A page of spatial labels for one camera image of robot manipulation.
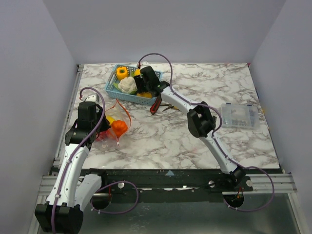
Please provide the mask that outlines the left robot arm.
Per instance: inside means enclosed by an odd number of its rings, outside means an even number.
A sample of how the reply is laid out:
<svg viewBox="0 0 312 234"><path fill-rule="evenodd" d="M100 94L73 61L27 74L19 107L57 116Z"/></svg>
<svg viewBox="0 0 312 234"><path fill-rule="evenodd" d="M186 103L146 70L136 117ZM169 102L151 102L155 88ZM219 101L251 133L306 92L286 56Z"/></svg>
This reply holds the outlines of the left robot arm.
<svg viewBox="0 0 312 234"><path fill-rule="evenodd" d="M104 110L93 101L78 106L78 118L65 135L64 159L55 184L44 204L35 208L35 217L46 233L77 234L83 222L83 211L95 191L104 192L108 180L88 175L78 184L83 164L100 132L110 128Z"/></svg>

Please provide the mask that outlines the orange pumpkin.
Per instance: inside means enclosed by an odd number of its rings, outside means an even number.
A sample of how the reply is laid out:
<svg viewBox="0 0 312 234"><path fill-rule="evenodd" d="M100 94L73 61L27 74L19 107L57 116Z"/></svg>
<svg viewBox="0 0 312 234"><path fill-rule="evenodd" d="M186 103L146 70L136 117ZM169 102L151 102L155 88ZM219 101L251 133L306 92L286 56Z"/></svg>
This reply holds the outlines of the orange pumpkin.
<svg viewBox="0 0 312 234"><path fill-rule="evenodd" d="M128 130L128 126L123 120L115 120L111 127L116 135L116 137L121 137Z"/></svg>

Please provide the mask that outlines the yellow lemon front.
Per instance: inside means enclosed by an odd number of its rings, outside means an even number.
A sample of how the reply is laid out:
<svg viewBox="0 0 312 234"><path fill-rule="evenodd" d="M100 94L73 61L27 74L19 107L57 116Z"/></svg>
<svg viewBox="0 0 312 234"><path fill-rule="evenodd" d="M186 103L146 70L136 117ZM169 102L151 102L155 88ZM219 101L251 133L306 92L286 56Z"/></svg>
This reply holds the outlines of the yellow lemon front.
<svg viewBox="0 0 312 234"><path fill-rule="evenodd" d="M109 115L106 116L106 119L109 121L110 124L112 124L115 121L115 119Z"/></svg>

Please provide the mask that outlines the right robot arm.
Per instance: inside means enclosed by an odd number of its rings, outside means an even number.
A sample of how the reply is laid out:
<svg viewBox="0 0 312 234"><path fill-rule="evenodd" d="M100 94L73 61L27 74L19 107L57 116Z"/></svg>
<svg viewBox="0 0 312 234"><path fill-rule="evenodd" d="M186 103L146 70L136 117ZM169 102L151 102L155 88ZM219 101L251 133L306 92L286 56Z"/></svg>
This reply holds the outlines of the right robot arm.
<svg viewBox="0 0 312 234"><path fill-rule="evenodd" d="M213 154L223 173L221 184L230 191L235 191L242 185L242 179L246 175L242 166L234 162L233 157L227 152L221 141L215 134L216 118L211 114L205 102L195 103L175 90L170 83L160 81L151 66L141 68L138 65L140 75L135 76L138 91L147 91L156 98L150 108L154 115L161 102L176 107L187 115L188 130L192 136L200 139Z"/></svg>

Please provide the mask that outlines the red bell pepper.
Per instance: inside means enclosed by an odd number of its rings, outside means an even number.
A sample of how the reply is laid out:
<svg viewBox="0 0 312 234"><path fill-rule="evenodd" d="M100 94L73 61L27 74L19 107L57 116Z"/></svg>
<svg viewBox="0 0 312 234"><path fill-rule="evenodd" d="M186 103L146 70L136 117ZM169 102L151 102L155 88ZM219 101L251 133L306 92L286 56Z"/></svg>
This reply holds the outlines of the red bell pepper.
<svg viewBox="0 0 312 234"><path fill-rule="evenodd" d="M105 141L111 137L112 137L112 135L111 135L111 132L109 130L103 131L103 132L100 132L98 134L96 141Z"/></svg>

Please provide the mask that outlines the clear zip top bag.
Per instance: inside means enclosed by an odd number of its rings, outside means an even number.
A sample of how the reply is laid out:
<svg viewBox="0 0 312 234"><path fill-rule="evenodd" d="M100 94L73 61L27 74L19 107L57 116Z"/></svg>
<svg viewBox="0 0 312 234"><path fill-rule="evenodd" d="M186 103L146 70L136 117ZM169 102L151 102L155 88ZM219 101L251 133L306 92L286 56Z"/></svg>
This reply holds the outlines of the clear zip top bag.
<svg viewBox="0 0 312 234"><path fill-rule="evenodd" d="M132 124L130 114L116 99L115 103L106 109L105 116L110 128L97 136L96 143L119 148L122 137L129 131Z"/></svg>

